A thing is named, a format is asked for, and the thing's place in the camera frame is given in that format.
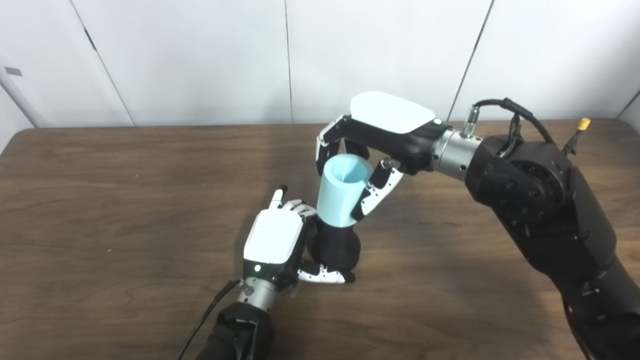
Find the black object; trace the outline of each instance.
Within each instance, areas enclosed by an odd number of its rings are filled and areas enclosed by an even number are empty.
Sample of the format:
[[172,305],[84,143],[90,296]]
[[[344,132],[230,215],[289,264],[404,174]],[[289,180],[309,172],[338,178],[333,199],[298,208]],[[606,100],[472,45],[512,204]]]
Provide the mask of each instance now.
[[236,302],[218,313],[216,325],[195,360],[264,360],[273,336],[269,313]]
[[202,324],[207,320],[207,318],[209,317],[209,314],[211,314],[211,311],[213,310],[213,308],[216,305],[218,305],[220,300],[222,300],[222,298],[225,297],[225,295],[227,295],[239,283],[240,283],[240,280],[231,280],[231,281],[229,281],[227,283],[227,285],[225,285],[224,288],[222,288],[220,290],[220,292],[218,292],[218,294],[216,294],[216,296],[213,298],[213,301],[211,302],[211,304],[209,304],[207,309],[204,311],[204,314],[202,315],[202,317],[200,317],[198,323],[196,324],[196,326],[191,331],[191,334],[189,334],[189,336],[187,337],[187,340],[184,342],[184,345],[180,349],[180,352],[178,353],[178,356],[176,357],[176,360],[182,359],[182,356],[184,356],[184,353],[187,350],[187,348],[189,347],[189,344],[191,344],[191,341],[193,340],[193,338],[198,333],[198,330],[200,330],[200,328],[202,327]]
[[585,356],[640,359],[640,288],[615,255],[616,234],[577,167],[549,142],[522,142],[496,157],[485,138],[465,179],[527,261],[549,276]]
[[309,250],[314,261],[340,272],[350,272],[360,259],[360,239],[353,226],[335,227],[318,221],[318,233]]

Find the cable connector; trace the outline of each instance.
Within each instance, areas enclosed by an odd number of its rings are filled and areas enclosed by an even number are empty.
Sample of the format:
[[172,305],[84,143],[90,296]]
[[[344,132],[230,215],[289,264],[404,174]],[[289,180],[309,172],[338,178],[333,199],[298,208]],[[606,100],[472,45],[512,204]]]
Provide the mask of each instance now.
[[238,288],[242,291],[246,296],[251,296],[251,294],[255,291],[255,288],[246,283],[244,280],[240,280],[238,283]]
[[591,124],[591,119],[589,118],[584,117],[582,118],[582,120],[580,120],[580,124],[578,124],[578,128],[575,130],[575,134],[573,134],[573,136],[569,139],[569,141],[566,142],[566,144],[562,149],[562,152],[564,153],[564,155],[569,155],[569,154],[576,155],[577,149],[578,149],[578,137],[580,136],[580,134],[585,132],[586,129],[589,128],[590,124]]

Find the brown tabletop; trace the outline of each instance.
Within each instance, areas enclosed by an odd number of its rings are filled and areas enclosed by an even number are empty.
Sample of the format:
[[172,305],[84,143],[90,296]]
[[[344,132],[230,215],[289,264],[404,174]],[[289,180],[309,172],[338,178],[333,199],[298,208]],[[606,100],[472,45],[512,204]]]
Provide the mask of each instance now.
[[[559,143],[576,124],[546,122]],[[482,122],[477,133],[506,127]],[[273,190],[284,183],[289,199],[315,203],[320,129],[16,135],[0,156],[0,359],[173,359],[213,295],[241,275],[244,240]],[[536,136],[531,125],[524,136]],[[640,282],[639,154],[628,125],[599,120],[573,160]],[[551,282],[463,183],[405,177],[356,231],[356,283],[305,283],[277,299],[271,359],[583,359]]]

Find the robotic hand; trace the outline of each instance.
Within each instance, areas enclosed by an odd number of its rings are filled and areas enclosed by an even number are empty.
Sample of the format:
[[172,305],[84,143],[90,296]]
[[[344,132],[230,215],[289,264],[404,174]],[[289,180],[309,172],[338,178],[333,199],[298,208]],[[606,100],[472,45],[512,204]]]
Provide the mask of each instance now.
[[277,189],[269,207],[255,218],[244,245],[243,280],[230,281],[216,296],[178,360],[213,306],[236,286],[241,288],[237,302],[218,313],[196,360],[265,359],[273,340],[269,313],[277,293],[297,289],[299,280],[336,284],[355,280],[351,273],[302,260],[307,233],[315,224],[317,213],[302,200],[282,204],[286,191],[286,186]]
[[[474,129],[483,106],[513,112],[508,134],[480,138]],[[544,142],[525,141],[521,119]],[[562,295],[569,326],[588,359],[640,359],[640,289],[615,254],[616,234],[587,184],[568,159],[588,123],[560,150],[531,112],[509,99],[477,102],[454,130],[412,102],[380,92],[351,101],[317,137],[321,174],[344,139],[347,152],[389,157],[374,170],[351,216],[361,220],[403,174],[438,171],[465,182],[473,199],[490,207],[526,260],[549,276]]]

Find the robotic finger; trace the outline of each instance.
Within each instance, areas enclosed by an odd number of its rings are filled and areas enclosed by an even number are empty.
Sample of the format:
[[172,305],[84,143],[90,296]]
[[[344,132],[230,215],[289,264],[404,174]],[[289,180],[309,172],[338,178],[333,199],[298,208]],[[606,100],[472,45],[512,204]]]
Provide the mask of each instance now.
[[341,272],[320,263],[303,260],[298,270],[298,279],[307,282],[322,282],[325,284],[344,284],[356,281],[352,272]]

